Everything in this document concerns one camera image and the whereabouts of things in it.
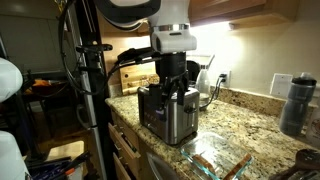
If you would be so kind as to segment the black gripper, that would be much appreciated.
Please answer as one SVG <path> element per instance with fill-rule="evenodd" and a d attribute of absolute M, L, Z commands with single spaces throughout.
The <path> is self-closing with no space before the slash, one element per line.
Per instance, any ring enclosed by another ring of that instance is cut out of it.
<path fill-rule="evenodd" d="M 177 104 L 184 104 L 184 95 L 188 89 L 186 53 L 161 54 L 156 62 L 156 73 L 160 77 L 158 84 L 151 84 L 149 96 L 154 110 L 164 110 L 174 93 Z"/>

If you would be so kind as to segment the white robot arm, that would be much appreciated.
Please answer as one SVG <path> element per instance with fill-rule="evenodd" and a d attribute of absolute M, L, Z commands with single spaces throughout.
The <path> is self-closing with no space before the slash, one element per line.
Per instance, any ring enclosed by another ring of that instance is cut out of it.
<path fill-rule="evenodd" d="M 103 17 L 123 31 L 148 24 L 150 45 L 118 56 L 114 68 L 153 62 L 160 82 L 149 86 L 151 109 L 163 112 L 173 96 L 184 104 L 188 89 L 186 53 L 197 48 L 190 33 L 189 0 L 94 0 Z"/>

